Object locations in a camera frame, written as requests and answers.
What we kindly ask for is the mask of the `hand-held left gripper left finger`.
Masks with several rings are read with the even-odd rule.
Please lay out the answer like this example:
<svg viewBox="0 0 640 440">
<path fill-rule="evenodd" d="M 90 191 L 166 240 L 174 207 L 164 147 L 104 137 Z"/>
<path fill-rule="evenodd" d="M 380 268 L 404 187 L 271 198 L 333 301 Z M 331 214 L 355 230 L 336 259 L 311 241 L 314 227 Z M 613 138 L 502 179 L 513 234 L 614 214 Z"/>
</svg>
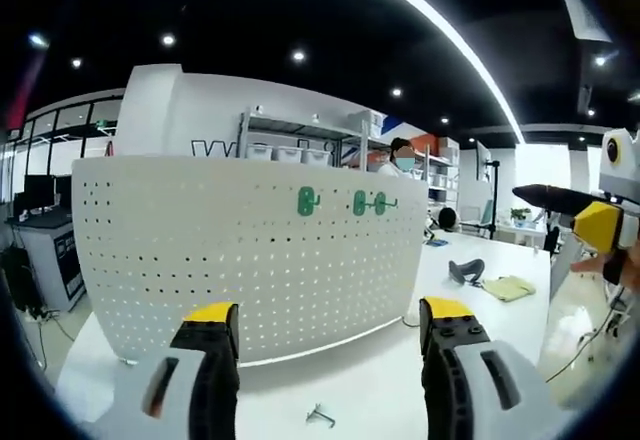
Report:
<svg viewBox="0 0 640 440">
<path fill-rule="evenodd" d="M 186 315 L 169 346 L 120 375 L 107 411 L 109 439 L 234 439 L 239 306 Z"/>
</svg>

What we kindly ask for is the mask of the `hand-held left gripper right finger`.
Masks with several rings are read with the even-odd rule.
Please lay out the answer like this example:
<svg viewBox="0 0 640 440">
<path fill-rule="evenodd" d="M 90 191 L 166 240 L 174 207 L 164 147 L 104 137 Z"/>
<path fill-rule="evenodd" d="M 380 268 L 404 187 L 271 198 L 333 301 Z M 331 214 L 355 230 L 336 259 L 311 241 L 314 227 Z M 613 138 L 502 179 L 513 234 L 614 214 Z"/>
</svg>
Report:
<svg viewBox="0 0 640 440">
<path fill-rule="evenodd" d="M 430 439 L 551 438 L 559 408 L 527 358 L 456 300 L 424 297 L 419 314 Z"/>
</svg>

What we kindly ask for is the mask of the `person's right hand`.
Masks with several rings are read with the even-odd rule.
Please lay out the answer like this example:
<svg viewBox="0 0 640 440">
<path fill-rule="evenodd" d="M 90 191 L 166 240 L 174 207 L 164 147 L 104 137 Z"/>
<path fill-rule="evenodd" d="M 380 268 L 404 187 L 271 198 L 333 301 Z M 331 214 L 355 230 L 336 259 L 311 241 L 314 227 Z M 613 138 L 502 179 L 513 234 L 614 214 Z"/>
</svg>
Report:
<svg viewBox="0 0 640 440">
<path fill-rule="evenodd" d="M 639 260 L 630 250 L 617 250 L 612 254 L 597 255 L 573 263 L 570 270 L 576 273 L 599 273 L 612 285 L 621 285 L 639 292 Z"/>
</svg>

